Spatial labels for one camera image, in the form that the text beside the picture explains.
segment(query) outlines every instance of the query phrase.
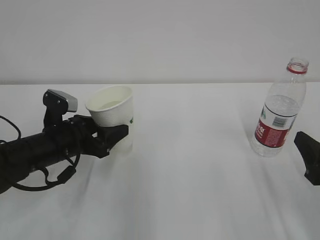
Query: paper cup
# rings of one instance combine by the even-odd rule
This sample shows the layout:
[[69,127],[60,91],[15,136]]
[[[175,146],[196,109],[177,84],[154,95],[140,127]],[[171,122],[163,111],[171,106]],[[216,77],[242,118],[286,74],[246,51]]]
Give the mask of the paper cup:
[[94,122],[101,127],[128,125],[128,136],[118,142],[111,152],[131,151],[134,139],[134,106],[130,87],[116,85],[100,89],[90,97],[85,107]]

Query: white wall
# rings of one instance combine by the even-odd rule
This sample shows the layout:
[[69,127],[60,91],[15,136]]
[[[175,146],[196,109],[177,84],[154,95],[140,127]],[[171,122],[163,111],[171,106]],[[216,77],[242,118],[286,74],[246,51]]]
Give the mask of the white wall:
[[1,0],[0,83],[320,78],[319,0]]

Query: clear plastic bottle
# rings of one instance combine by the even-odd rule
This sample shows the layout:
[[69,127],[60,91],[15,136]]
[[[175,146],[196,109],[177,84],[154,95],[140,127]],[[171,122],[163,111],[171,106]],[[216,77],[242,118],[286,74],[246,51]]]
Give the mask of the clear plastic bottle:
[[281,151],[306,95],[308,65],[305,59],[291,58],[286,77],[271,86],[251,140],[257,154],[274,157]]

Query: bottle label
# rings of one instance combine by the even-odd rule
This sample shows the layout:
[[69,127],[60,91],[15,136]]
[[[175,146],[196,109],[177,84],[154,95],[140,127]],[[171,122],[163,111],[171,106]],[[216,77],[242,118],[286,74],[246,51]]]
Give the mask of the bottle label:
[[269,148],[279,148],[285,141],[292,128],[297,115],[282,116],[263,106],[254,136],[262,144]]

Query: white table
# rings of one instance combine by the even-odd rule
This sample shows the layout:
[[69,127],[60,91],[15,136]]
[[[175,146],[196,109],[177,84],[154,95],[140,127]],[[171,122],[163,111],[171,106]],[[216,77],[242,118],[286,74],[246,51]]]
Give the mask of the white table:
[[[133,152],[83,156],[75,176],[44,192],[0,195],[3,240],[316,240],[320,187],[305,177],[293,139],[320,141],[320,83],[275,158],[250,148],[269,83],[139,84]],[[84,102],[103,85],[2,85],[0,115],[23,136],[42,130],[47,89]],[[0,122],[0,139],[16,137]],[[49,170],[56,176],[67,164]],[[42,173],[23,184],[39,186]]]

